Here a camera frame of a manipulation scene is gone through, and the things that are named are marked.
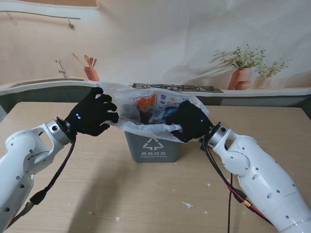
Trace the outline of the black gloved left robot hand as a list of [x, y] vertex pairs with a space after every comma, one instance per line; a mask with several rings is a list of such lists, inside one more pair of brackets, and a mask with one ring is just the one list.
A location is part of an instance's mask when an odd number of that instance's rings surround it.
[[102, 88], [94, 87], [71, 110], [65, 121], [72, 132], [99, 136], [110, 127], [107, 121], [118, 123], [116, 110], [112, 97], [104, 94]]

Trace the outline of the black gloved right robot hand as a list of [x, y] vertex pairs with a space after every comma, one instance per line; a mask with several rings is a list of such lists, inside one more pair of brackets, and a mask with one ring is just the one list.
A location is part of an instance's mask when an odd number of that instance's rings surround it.
[[182, 128], [172, 131], [171, 134], [184, 143], [201, 138], [213, 127], [204, 112], [189, 101], [182, 102], [174, 113], [165, 118], [165, 123], [176, 124]]

